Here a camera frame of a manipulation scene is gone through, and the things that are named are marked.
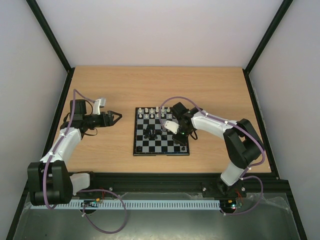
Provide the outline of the black white chess board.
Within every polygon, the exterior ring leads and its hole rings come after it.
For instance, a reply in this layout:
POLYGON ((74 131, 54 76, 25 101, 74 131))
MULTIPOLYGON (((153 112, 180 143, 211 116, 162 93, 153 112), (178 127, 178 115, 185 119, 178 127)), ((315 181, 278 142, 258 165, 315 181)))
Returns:
POLYGON ((173 140, 173 133, 163 130, 166 121, 177 123, 169 107, 137 107, 133 134, 133 156, 188 156, 189 144, 173 140))

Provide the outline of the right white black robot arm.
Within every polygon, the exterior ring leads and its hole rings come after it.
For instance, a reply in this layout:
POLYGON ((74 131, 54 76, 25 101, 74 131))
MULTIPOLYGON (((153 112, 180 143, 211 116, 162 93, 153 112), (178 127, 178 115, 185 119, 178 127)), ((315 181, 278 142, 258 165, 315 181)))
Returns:
POLYGON ((211 115, 201 108, 186 108, 181 102, 172 108, 177 122, 167 120, 166 130, 173 133, 172 139, 185 144, 188 136, 197 130, 205 131, 224 140, 230 163, 220 175, 218 191, 229 196, 236 189, 235 183, 265 151, 264 145, 251 122, 227 120, 211 115))

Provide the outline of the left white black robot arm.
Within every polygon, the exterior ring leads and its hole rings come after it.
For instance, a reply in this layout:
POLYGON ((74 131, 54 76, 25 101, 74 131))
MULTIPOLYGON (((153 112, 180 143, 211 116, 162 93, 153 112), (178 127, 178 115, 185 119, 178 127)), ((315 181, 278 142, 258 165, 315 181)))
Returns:
POLYGON ((55 143, 40 161, 30 163, 27 168, 32 205, 53 208, 68 204, 79 191, 91 185, 90 172, 69 174, 66 163, 88 130, 114 126, 122 118, 120 113, 101 111, 105 103, 105 98, 70 101, 70 111, 55 143))

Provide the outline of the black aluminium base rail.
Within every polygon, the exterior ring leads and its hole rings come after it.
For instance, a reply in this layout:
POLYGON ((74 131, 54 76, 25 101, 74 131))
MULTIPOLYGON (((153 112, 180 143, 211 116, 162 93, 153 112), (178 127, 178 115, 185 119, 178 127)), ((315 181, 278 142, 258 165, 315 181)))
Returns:
POLYGON ((90 172, 89 190, 124 193, 201 193, 205 198, 233 199, 248 193, 292 195, 288 180, 272 173, 249 174, 233 186, 223 186, 218 173, 94 173, 90 172))

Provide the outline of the left black frame post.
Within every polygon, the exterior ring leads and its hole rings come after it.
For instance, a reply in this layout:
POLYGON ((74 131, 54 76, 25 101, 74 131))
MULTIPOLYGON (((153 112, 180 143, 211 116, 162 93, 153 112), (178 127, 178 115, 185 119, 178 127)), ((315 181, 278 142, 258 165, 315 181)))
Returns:
POLYGON ((57 38, 55 37, 46 17, 44 16, 40 6, 38 5, 36 0, 26 0, 30 10, 32 11, 33 15, 35 16, 37 22, 39 23, 42 31, 44 32, 46 38, 48 39, 50 45, 52 46, 54 52, 56 53, 57 57, 59 58, 62 66, 64 67, 65 71, 69 74, 72 71, 72 67, 67 60, 57 38))

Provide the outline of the black frame post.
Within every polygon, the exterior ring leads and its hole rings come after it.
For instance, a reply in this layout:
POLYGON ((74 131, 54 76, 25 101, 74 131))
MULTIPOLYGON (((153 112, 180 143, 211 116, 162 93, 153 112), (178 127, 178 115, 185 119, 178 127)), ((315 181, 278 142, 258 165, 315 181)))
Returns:
POLYGON ((245 67, 245 69, 243 69, 243 72, 245 75, 249 75, 253 70, 254 66, 256 65, 261 54, 265 50, 266 46, 268 45, 269 41, 271 40, 273 34, 277 30, 279 24, 281 23, 282 19, 286 15, 292 3, 293 3, 293 0, 283 0, 281 2, 278 10, 276 11, 274 17, 272 18, 272 21, 270 22, 263 37, 261 38, 259 44, 257 45, 252 57, 250 58, 247 66, 245 67))
POLYGON ((26 0, 30 10, 32 11, 33 15, 35 16, 37 22, 39 23, 42 31, 44 32, 46 38, 48 39, 50 45, 52 46, 54 52, 56 53, 57 57, 59 58, 62 66, 64 67, 65 71, 69 74, 72 71, 72 67, 67 60, 57 38, 55 37, 46 17, 44 16, 40 6, 38 5, 36 0, 26 0))

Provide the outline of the right black frame post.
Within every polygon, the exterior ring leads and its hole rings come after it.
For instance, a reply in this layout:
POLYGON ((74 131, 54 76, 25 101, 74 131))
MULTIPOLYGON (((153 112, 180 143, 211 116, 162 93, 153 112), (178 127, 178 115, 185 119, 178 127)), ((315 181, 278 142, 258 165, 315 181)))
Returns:
POLYGON ((282 19, 286 15, 292 3, 293 3, 293 0, 283 0, 281 2, 278 10, 276 11, 274 17, 272 18, 272 21, 270 22, 263 37, 261 38, 259 44, 257 45, 252 57, 250 58, 247 66, 245 67, 245 69, 243 69, 243 72, 245 75, 249 75, 253 70, 254 66, 256 65, 261 54, 265 50, 266 46, 268 45, 269 41, 271 40, 273 34, 277 30, 279 24, 281 23, 282 19))

